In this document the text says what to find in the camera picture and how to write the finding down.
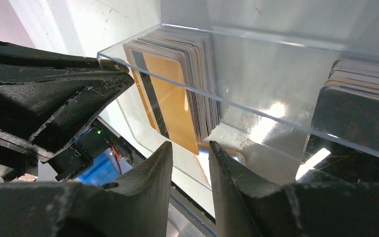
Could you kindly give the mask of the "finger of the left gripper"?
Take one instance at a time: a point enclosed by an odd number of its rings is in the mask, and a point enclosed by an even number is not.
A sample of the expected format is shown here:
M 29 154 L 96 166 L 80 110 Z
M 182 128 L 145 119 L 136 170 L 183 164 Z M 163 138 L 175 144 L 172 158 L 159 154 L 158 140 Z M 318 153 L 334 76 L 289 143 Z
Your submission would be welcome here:
M 36 179 L 39 162 L 76 178 L 93 163 L 76 139 L 133 83 L 108 60 L 0 41 L 0 182 Z

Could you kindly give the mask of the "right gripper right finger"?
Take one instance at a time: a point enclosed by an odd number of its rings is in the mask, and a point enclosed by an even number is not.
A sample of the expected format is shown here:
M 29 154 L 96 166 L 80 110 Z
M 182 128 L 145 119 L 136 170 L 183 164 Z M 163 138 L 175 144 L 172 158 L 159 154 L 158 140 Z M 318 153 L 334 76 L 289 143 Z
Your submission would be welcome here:
M 209 143 L 220 237 L 379 237 L 379 183 L 309 182 L 279 186 Z

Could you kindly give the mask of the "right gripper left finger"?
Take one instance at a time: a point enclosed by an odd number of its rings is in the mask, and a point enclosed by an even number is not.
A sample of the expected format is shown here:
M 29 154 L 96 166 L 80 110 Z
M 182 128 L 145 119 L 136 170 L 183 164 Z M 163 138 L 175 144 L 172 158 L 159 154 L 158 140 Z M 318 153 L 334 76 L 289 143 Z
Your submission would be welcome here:
M 163 237 L 173 151 L 149 158 L 104 186 L 79 182 L 0 184 L 0 237 Z

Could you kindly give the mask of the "clear plastic card tray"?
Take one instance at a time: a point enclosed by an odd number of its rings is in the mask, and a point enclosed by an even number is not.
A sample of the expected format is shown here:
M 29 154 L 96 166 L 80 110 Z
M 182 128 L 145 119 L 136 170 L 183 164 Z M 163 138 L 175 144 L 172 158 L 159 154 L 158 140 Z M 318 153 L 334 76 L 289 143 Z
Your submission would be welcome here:
M 248 169 L 278 185 L 298 182 L 309 135 L 346 143 L 311 128 L 322 88 L 379 99 L 379 26 L 337 42 L 159 24 L 98 52 L 133 77 L 128 43 L 181 64 L 198 146 L 216 141 L 238 150 Z M 145 155 L 172 142 L 175 181 L 211 190 L 196 154 L 151 127 L 136 83 L 117 102 Z

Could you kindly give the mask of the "orange leather card holder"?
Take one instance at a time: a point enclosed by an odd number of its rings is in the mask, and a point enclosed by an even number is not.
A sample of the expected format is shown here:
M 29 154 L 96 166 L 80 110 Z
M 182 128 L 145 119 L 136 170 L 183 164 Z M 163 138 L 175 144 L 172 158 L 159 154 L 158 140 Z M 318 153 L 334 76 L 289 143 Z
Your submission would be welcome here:
M 207 181 L 207 186 L 211 187 L 211 175 L 210 175 L 210 161 L 209 161 L 209 154 L 210 154 L 210 148 L 208 144 L 199 144 L 199 154 L 195 155 L 201 170 L 204 173 L 205 179 Z M 246 165 L 246 158 L 244 154 L 239 152 L 238 150 L 230 149 L 227 147 L 222 148 L 222 151 L 219 152 L 219 160 L 222 162 L 229 161 L 229 158 L 232 158 L 234 161 Z

